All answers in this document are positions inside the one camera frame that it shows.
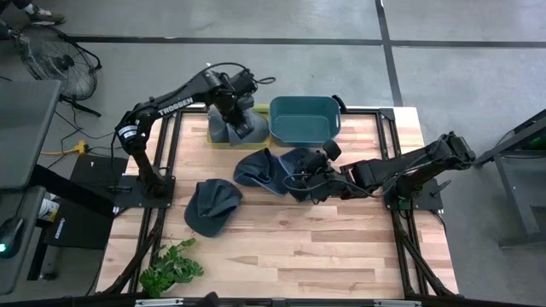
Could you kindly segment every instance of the computer mouse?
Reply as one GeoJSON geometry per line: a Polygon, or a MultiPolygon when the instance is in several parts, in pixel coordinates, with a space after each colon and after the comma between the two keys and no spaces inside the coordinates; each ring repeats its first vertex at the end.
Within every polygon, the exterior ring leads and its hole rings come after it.
{"type": "Polygon", "coordinates": [[[12,258],[20,249],[24,220],[11,217],[0,226],[0,258],[12,258]]]}

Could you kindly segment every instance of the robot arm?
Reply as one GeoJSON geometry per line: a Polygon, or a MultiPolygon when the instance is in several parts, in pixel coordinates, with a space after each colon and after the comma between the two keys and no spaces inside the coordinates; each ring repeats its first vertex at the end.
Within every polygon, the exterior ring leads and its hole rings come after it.
{"type": "Polygon", "coordinates": [[[343,165],[340,172],[328,162],[340,156],[341,150],[337,144],[328,141],[323,149],[325,153],[308,153],[297,165],[293,180],[285,180],[288,189],[299,200],[308,194],[319,201],[325,201],[328,197],[343,200],[377,198],[391,189],[395,189],[399,198],[411,199],[419,194],[425,182],[442,171],[466,170],[476,158],[464,138],[453,132],[442,135],[424,148],[393,159],[371,159],[343,165]],[[383,187],[382,194],[373,194],[380,187],[383,187]]]}
{"type": "Polygon", "coordinates": [[[127,112],[116,126],[115,135],[122,148],[135,159],[146,193],[160,197],[165,186],[165,179],[150,164],[145,152],[155,120],[169,117],[194,103],[204,102],[207,107],[214,105],[223,115],[224,121],[232,125],[242,138],[253,131],[253,126],[245,120],[237,102],[254,93],[257,88],[253,75],[246,68],[231,78],[226,73],[205,69],[179,89],[138,103],[132,111],[127,112]]]}

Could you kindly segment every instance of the wooden table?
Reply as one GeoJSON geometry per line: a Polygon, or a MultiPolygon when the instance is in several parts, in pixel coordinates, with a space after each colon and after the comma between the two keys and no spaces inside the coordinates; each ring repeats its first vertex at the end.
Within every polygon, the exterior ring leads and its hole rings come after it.
{"type": "MultiPolygon", "coordinates": [[[[422,147],[417,111],[413,107],[394,110],[403,153],[422,147]]],[[[344,115],[341,126],[335,141],[343,154],[334,165],[380,158],[373,116],[344,115]]],[[[148,142],[150,159],[154,157],[159,129],[158,122],[148,142]]],[[[216,291],[225,298],[403,297],[392,220],[382,200],[329,199],[314,206],[299,204],[289,194],[280,197],[264,188],[236,184],[244,198],[227,229],[214,239],[194,233],[185,224],[183,214],[195,184],[209,178],[233,182],[235,165],[254,152],[212,149],[206,143],[206,129],[205,114],[183,115],[174,170],[175,200],[167,212],[162,240],[162,244],[169,245],[196,237],[198,243],[189,256],[201,263],[206,273],[191,284],[179,285],[169,296],[201,297],[216,291]]],[[[290,148],[271,145],[270,149],[273,154],[283,154],[290,148]]],[[[134,161],[129,162],[127,173],[137,173],[134,161]]],[[[141,219],[142,209],[130,209],[114,221],[98,291],[110,286],[133,256],[141,219]]],[[[442,225],[426,211],[416,212],[415,222],[423,257],[442,282],[456,292],[442,225]]],[[[417,289],[415,266],[411,260],[408,263],[412,285],[417,289]]],[[[147,265],[145,259],[142,268],[147,265]]]]}

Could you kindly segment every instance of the concrete floor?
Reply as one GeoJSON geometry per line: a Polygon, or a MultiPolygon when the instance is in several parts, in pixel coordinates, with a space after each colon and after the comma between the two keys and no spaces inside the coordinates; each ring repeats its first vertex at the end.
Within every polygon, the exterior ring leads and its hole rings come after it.
{"type": "MultiPolygon", "coordinates": [[[[185,38],[381,39],[374,0],[41,0],[67,15],[60,27],[71,34],[185,38]]],[[[391,39],[544,41],[546,3],[534,0],[384,0],[391,39]]],[[[21,12],[9,9],[15,24],[21,12]]],[[[101,57],[96,93],[85,104],[100,119],[78,115],[93,136],[110,132],[126,110],[148,96],[173,90],[207,62],[239,61],[259,77],[259,102],[275,96],[337,94],[349,105],[392,106],[381,46],[86,43],[101,57]]],[[[417,107],[426,142],[450,130],[465,136],[476,154],[491,148],[507,130],[546,107],[546,49],[393,48],[405,106],[417,107]]],[[[0,43],[0,75],[30,79],[9,44],[0,43]]],[[[69,108],[59,106],[63,115],[69,108]]],[[[44,145],[58,149],[72,129],[58,118],[44,145]]],[[[67,144],[83,139],[74,136],[67,144]]],[[[108,146],[109,138],[90,141],[108,146]]],[[[75,158],[53,169],[69,176],[75,158]]],[[[41,157],[47,165],[51,158],[41,157]]],[[[500,239],[522,232],[506,201],[494,165],[447,172],[444,190],[448,241],[460,293],[469,298],[546,305],[546,249],[503,252],[500,239]]],[[[61,275],[0,301],[81,295],[102,255],[63,251],[61,275]]]]}

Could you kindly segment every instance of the green plant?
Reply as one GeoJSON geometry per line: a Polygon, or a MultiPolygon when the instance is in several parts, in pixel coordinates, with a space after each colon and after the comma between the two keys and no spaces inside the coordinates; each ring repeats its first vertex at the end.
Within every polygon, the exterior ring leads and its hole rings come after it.
{"type": "Polygon", "coordinates": [[[195,276],[203,276],[205,271],[197,262],[182,256],[195,242],[192,238],[168,249],[162,246],[159,252],[165,249],[166,252],[140,276],[144,291],[152,298],[158,298],[175,283],[190,283],[195,276]]]}

